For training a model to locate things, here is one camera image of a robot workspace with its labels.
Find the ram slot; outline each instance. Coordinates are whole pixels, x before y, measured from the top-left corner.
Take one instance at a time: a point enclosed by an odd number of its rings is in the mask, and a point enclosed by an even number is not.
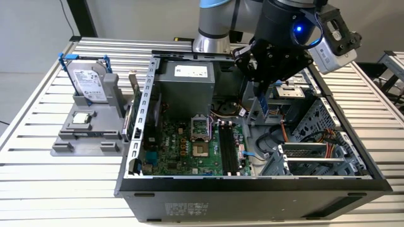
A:
[[[219,126],[220,153],[224,174],[236,175],[237,172],[237,156],[233,142],[233,132],[229,125]]]

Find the white label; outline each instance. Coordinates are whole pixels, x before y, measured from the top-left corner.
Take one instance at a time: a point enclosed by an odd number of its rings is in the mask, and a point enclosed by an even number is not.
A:
[[[99,74],[92,70],[73,70],[83,96],[92,102],[107,101]]]
[[[175,69],[176,77],[201,77],[208,78],[207,66],[177,65]]]
[[[244,115],[245,115],[245,109],[244,109],[244,108],[241,108],[239,115],[240,115],[241,117],[244,117]]]
[[[183,203],[183,202],[167,202],[165,212],[169,216],[204,216],[208,213],[209,203]]]

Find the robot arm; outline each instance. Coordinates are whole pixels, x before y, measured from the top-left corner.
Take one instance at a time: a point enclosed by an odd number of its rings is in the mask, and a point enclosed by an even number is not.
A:
[[[193,51],[229,53],[228,31],[239,28],[245,32],[249,25],[253,39],[247,47],[233,50],[233,56],[248,80],[260,83],[256,95],[271,83],[300,72],[313,59],[327,74],[355,60],[361,40],[349,31],[339,9],[327,3],[328,0],[201,0]],[[304,45],[315,27],[321,30],[321,37]],[[249,65],[251,55],[256,68]]]

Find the gray wall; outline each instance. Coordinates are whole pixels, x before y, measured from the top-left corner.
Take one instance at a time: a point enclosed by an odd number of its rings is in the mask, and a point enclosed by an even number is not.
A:
[[[0,72],[47,72],[69,38],[59,0],[0,0]]]
[[[331,3],[364,36],[360,61],[376,61],[387,49],[404,51],[404,0]],[[88,5],[100,37],[169,41],[196,35],[199,0],[88,0]],[[68,7],[67,14],[79,33]],[[0,0],[0,31],[0,72],[45,72],[71,37],[60,2]]]

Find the motherboard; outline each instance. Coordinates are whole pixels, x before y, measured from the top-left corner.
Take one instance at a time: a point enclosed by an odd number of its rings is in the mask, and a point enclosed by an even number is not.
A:
[[[212,121],[163,121],[159,145],[145,153],[144,175],[251,175],[249,162],[241,154],[241,126]]]

